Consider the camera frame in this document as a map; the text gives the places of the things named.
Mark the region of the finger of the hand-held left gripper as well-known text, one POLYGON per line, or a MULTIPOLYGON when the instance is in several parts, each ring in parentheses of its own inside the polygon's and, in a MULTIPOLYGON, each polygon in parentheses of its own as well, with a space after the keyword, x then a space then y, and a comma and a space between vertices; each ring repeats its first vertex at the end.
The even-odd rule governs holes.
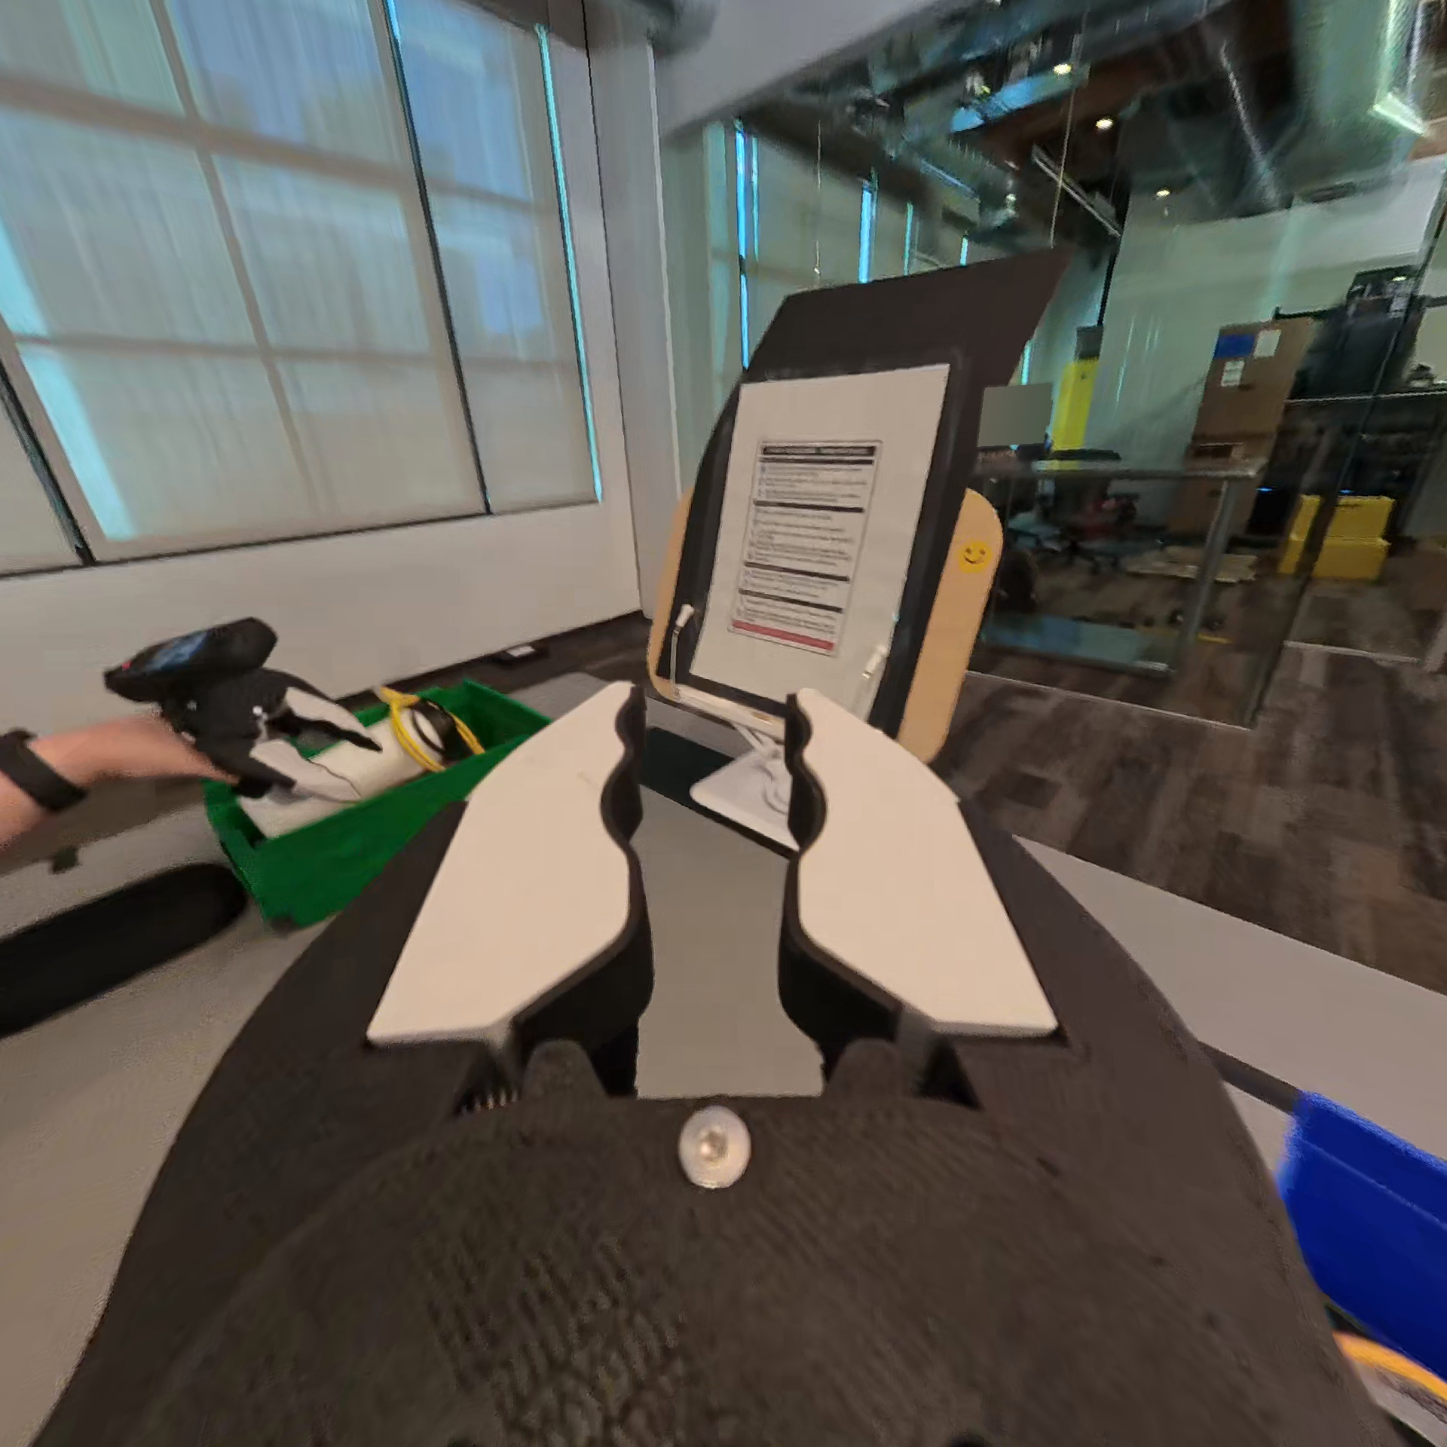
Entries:
POLYGON ((292 673, 263 675, 263 718, 270 733, 292 741, 319 733, 356 748, 382 750, 352 711, 292 673))
POLYGON ((233 774, 246 797, 317 799, 352 804, 369 797, 390 767, 375 739, 341 741, 319 754, 300 752, 285 737, 259 739, 233 750, 233 774))

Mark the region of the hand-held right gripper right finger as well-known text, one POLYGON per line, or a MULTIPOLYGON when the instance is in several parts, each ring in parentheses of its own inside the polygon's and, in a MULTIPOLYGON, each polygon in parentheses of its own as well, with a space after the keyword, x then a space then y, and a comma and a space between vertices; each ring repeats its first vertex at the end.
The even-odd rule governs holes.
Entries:
POLYGON ((929 1079, 959 1042, 1043 1046, 1062 1025, 961 799, 815 690, 787 701, 781 1003, 824 1079, 882 1042, 929 1079))

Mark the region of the white bottle with black cap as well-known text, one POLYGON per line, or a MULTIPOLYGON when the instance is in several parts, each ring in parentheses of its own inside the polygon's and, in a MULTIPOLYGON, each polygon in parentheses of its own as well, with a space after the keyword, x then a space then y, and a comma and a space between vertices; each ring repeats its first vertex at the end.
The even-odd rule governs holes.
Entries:
MULTIPOLYGON (((395 690, 382 690, 380 697, 388 711, 365 727, 390 754, 390 767, 371 787, 369 797, 352 804, 379 799, 382 793, 429 772, 442 772, 482 752, 480 735, 446 705, 420 694, 395 690)), ((300 830, 352 804, 300 797, 253 799, 240 793, 244 815, 266 840, 300 830)))

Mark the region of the green plastic bin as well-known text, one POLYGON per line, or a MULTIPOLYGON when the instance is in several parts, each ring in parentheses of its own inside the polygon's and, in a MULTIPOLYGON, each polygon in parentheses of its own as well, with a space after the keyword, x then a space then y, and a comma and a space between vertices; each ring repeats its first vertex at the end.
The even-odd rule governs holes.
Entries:
MULTIPOLYGON (((307 928, 349 905, 425 823, 465 800, 517 746, 549 726, 530 703, 474 679, 414 694, 461 714, 480 735, 482 752, 274 840, 244 815, 233 787, 204 785, 214 836, 268 924, 307 928)), ((380 697, 360 720, 373 724, 386 711, 380 697)))

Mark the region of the blue plastic bin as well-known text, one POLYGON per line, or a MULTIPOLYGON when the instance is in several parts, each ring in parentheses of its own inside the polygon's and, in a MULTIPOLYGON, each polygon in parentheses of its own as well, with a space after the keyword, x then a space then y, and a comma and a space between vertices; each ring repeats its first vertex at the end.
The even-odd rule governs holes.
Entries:
POLYGON ((1446 1160, 1324 1094, 1296 1098, 1277 1186, 1328 1300, 1446 1371, 1446 1160))

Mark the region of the yellow tape roll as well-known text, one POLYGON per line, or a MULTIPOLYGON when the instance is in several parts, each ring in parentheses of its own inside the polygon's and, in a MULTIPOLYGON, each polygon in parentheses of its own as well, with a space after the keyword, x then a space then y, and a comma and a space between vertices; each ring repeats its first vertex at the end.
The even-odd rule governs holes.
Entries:
POLYGON ((1401 1442, 1446 1444, 1442 1375, 1358 1332, 1335 1330, 1335 1341, 1391 1420, 1401 1442))

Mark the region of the grey desk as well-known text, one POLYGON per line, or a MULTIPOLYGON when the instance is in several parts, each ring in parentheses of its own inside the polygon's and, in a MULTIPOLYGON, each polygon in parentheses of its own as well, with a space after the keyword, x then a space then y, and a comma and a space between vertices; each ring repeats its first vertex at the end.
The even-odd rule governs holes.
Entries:
POLYGON ((570 1040, 515 1079, 369 1048, 371 885, 216 1062, 143 1014, 236 986, 12 1044, 4 1117, 100 1124, 4 1147, 4 1205, 60 1208, 4 1223, 4 1442, 1401 1442, 1217 1061, 1440 1154, 1444 995, 961 804, 1060 1044, 824 1079, 783 922, 757 960, 719 930, 738 840, 684 815, 665 862, 644 793, 637 1087, 570 1040))

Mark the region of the black wrist band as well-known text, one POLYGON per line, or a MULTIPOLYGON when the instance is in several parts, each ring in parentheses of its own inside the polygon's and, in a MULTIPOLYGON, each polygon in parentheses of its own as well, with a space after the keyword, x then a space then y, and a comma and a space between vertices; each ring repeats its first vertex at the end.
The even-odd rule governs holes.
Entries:
POLYGON ((32 746, 25 729, 2 733, 2 776, 45 814, 60 814, 83 804, 88 789, 68 780, 32 746))

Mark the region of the white tablet stand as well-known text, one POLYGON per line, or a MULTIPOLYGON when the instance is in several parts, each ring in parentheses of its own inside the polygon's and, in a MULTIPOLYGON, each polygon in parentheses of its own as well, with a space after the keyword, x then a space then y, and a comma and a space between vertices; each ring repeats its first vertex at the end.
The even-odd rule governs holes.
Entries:
POLYGON ((762 602, 734 619, 732 606, 674 602, 661 617, 658 690, 678 707, 744 737, 732 761, 691 785, 691 799, 787 851, 794 832, 794 784, 841 804, 843 821, 871 819, 867 782, 893 782, 895 741, 873 707, 895 641, 897 609, 835 615, 837 630, 809 634, 805 606, 762 602))

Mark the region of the large window with blinds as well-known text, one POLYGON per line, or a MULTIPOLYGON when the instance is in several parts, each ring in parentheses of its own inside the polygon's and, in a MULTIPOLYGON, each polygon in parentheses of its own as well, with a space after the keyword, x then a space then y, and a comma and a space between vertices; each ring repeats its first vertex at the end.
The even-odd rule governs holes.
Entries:
POLYGON ((570 20, 4 1, 4 576, 599 501, 570 20))

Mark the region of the grey computer monitor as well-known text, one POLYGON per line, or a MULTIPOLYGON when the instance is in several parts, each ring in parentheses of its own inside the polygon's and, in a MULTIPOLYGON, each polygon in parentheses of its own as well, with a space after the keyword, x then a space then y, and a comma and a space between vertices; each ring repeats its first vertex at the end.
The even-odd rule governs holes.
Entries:
POLYGON ((979 417, 979 448, 1043 447, 1049 441, 1054 402, 1052 383, 987 387, 979 417))

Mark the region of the yellow pillar guard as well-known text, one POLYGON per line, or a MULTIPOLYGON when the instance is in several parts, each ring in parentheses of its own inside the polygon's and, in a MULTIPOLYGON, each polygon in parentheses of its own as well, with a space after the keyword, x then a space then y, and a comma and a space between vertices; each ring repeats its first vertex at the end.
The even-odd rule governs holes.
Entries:
POLYGON ((1060 375, 1049 430, 1051 450, 1056 454, 1086 447, 1103 334, 1101 325, 1077 329, 1075 355, 1060 375))

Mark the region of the black display board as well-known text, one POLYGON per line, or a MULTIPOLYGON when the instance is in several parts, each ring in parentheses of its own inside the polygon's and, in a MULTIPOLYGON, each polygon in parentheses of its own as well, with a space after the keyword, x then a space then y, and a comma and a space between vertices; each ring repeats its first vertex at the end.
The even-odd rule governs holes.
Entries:
POLYGON ((961 501, 974 488, 983 390, 1006 387, 1064 276, 1064 250, 852 282, 790 295, 725 400, 704 443, 674 602, 704 606, 744 383, 950 364, 944 415, 882 677, 888 724, 929 624, 961 501))

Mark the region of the stack of cardboard boxes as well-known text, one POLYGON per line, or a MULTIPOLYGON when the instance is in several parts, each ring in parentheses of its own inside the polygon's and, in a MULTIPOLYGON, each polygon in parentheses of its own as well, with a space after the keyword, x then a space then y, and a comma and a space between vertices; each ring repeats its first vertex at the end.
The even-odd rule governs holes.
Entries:
POLYGON ((1184 452, 1185 478, 1170 501, 1169 533, 1204 536, 1221 507, 1230 535, 1247 529, 1315 331, 1315 316, 1221 329, 1184 452))

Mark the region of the metal frame table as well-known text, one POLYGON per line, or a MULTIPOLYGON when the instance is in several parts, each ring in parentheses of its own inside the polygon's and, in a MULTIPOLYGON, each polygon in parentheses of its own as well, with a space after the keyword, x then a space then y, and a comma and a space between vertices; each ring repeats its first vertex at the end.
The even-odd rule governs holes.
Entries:
POLYGON ((983 645, 1178 677, 1208 638, 1262 471, 1262 460, 1137 463, 1107 448, 983 460, 974 480, 1004 523, 983 645))

